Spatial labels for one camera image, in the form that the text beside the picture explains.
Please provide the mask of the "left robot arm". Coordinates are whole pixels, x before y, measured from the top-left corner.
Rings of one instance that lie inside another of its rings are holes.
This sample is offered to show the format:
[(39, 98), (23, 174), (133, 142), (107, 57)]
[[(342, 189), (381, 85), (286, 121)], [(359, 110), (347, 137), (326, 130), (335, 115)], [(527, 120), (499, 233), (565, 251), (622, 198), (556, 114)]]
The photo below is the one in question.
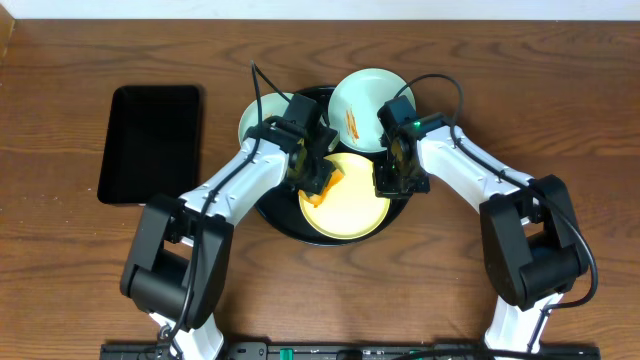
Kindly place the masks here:
[(144, 207), (120, 291), (158, 322), (141, 359), (215, 359), (224, 344), (213, 311), (224, 288), (235, 226), (271, 189), (320, 194), (337, 131), (272, 116), (249, 128), (238, 153), (199, 187)]

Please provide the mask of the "yellow green sponge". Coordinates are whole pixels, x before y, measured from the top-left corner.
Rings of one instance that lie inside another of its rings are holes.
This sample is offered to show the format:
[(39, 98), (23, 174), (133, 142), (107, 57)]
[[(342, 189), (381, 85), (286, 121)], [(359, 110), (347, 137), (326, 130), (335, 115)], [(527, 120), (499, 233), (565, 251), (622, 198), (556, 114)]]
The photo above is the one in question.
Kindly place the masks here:
[(313, 205), (315, 208), (317, 208), (324, 202), (331, 188), (336, 184), (338, 184), (343, 178), (344, 178), (344, 173), (339, 169), (335, 169), (331, 173), (329, 182), (327, 183), (326, 187), (320, 194), (314, 194), (314, 193), (309, 193), (303, 190), (299, 190), (298, 191), (299, 198)]

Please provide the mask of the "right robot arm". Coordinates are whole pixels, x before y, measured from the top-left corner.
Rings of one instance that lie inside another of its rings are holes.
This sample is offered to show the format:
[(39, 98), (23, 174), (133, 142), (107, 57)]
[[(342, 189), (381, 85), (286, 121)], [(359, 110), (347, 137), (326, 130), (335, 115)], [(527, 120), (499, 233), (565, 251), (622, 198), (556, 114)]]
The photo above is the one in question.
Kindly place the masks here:
[(487, 348), (541, 354), (540, 338), (562, 298), (595, 259), (579, 230), (569, 192), (554, 175), (514, 170), (437, 113), (381, 110), (385, 161), (374, 168), (380, 197), (429, 190), (430, 176), (450, 186), (478, 213), (484, 266), (498, 300), (485, 332)]

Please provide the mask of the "yellow plate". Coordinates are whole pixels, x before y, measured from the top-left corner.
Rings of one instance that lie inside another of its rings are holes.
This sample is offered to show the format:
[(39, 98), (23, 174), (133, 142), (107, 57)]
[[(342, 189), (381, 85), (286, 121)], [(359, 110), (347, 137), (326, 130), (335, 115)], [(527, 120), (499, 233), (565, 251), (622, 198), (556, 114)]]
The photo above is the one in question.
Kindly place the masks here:
[(353, 153), (325, 157), (344, 178), (331, 188), (317, 208), (299, 198), (304, 218), (314, 229), (334, 239), (354, 239), (375, 229), (390, 206), (390, 199), (375, 195), (373, 162)]

